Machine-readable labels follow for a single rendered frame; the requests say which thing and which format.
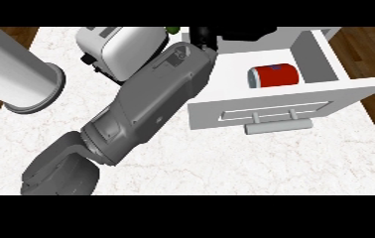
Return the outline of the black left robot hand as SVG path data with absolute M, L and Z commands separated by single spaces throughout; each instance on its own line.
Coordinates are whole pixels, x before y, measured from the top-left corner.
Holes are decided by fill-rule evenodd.
M 209 48 L 217 51 L 217 37 L 221 37 L 224 41 L 255 42 L 276 30 L 276 27 L 190 27 L 189 40 L 199 49 Z

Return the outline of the white open drawer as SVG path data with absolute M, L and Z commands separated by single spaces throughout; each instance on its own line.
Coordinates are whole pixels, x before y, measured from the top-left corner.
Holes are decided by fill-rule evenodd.
M 218 38 L 220 54 L 209 82 L 192 103 L 248 98 L 254 92 L 248 71 L 255 66 L 289 63 L 301 85 L 347 79 L 328 43 L 338 30 L 339 27 L 277 27 L 255 42 Z

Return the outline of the red can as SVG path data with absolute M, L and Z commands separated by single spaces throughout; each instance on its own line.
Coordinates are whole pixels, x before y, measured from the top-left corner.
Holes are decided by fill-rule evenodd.
M 298 72 L 288 63 L 255 66 L 248 70 L 249 88 L 298 84 Z

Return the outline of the white toaster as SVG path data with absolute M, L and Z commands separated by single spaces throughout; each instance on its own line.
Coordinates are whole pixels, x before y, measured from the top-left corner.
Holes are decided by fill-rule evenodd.
M 81 27 L 77 44 L 81 61 L 116 84 L 122 84 L 168 43 L 162 27 Z

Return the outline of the pale grey cylinder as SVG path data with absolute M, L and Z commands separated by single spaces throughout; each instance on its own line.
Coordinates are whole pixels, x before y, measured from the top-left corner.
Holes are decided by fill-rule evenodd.
M 0 30 L 0 100 L 18 114 L 47 108 L 62 94 L 66 75 L 50 62 L 43 62 Z

